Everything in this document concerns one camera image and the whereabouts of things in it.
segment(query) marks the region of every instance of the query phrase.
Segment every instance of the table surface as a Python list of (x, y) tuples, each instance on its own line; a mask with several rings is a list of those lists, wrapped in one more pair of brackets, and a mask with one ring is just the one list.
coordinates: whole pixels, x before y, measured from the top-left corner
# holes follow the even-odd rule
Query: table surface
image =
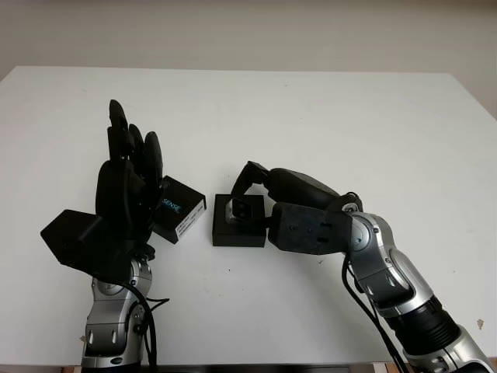
[(211, 245), (214, 195), (248, 160), (359, 193), (497, 354), (497, 123), (450, 75), (21, 67), (0, 83), (0, 364), (81, 359), (90, 278), (39, 232), (65, 208), (94, 212), (110, 99), (157, 132), (165, 173), (207, 196), (178, 244), (150, 240), (149, 296), (171, 298), (154, 314), (159, 364), (389, 359), (342, 287), (341, 254)]

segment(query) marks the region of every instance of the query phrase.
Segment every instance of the black cable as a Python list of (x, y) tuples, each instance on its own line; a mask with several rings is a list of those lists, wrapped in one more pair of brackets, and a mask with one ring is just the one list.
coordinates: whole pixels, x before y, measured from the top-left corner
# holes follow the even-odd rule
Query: black cable
[(150, 347), (148, 346), (148, 336), (145, 334), (143, 336), (143, 339), (145, 341), (145, 350), (147, 350), (147, 356), (150, 355)]
[(376, 312), (376, 307), (374, 307), (374, 303), (372, 300), (370, 300), (370, 306), (371, 306), (371, 309), (373, 310), (374, 318), (376, 320), (378, 320), (378, 322), (380, 322), (378, 319), (378, 313)]
[(343, 265), (342, 265), (342, 282), (343, 286), (345, 286), (345, 289), (349, 292), (350, 296), (353, 298), (354, 301), (361, 307), (361, 309), (366, 313), (366, 315), (370, 318), (370, 320), (373, 322), (373, 324), (376, 326), (378, 329), (378, 332), (381, 335), (381, 338), (383, 339), (388, 353), (392, 356), (394, 359), (394, 363), (397, 366), (397, 369), (401, 373), (408, 373), (408, 369), (405, 366), (404, 361), (402, 360), (400, 354), (398, 353), (397, 349), (395, 348), (394, 344), (391, 342), (390, 337), (387, 335), (387, 333), (384, 331), (383, 327), (380, 324), (380, 320), (373, 315), (373, 313), (367, 308), (366, 304), (362, 302), (357, 296), (357, 294), (352, 290), (352, 288), (349, 285), (349, 282), (347, 281), (347, 270), (349, 269), (349, 256), (346, 254), (345, 259), (343, 260)]
[(147, 298), (147, 300), (148, 300), (149, 302), (163, 302), (163, 301), (168, 302), (168, 301), (169, 301), (169, 298), (162, 298), (162, 299)]
[(152, 315), (150, 306), (147, 303), (147, 299), (133, 285), (125, 282), (121, 286), (131, 291), (134, 294), (134, 296), (138, 298), (138, 301), (141, 303), (141, 305), (145, 310), (144, 329), (142, 330), (142, 333), (146, 336), (147, 329), (150, 330), (150, 352), (147, 350), (148, 364), (150, 366), (149, 367), (150, 371), (152, 373), (156, 373), (157, 372), (157, 335), (155, 333), (154, 316)]
[(161, 305), (163, 305), (164, 303), (167, 303), (169, 302), (169, 299), (164, 299), (163, 301), (160, 301), (159, 303), (157, 303), (156, 305), (154, 305), (152, 308), (151, 308), (151, 311), (153, 312), (156, 308), (160, 307)]

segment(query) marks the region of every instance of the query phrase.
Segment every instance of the white wall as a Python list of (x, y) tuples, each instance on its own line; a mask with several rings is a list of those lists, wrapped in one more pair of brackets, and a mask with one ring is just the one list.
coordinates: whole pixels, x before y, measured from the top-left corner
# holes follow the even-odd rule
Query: white wall
[(497, 115), (496, 0), (0, 0), (15, 65), (452, 73)]

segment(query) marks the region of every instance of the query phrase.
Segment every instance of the white label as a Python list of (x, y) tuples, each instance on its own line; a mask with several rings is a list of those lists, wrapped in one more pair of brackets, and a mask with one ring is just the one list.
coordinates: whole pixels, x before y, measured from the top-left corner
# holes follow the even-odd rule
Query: white label
[(197, 206), (183, 219), (181, 223), (176, 227), (176, 235), (178, 239), (188, 230), (189, 227), (198, 219), (199, 216), (205, 211), (203, 207), (203, 200), (201, 200)]

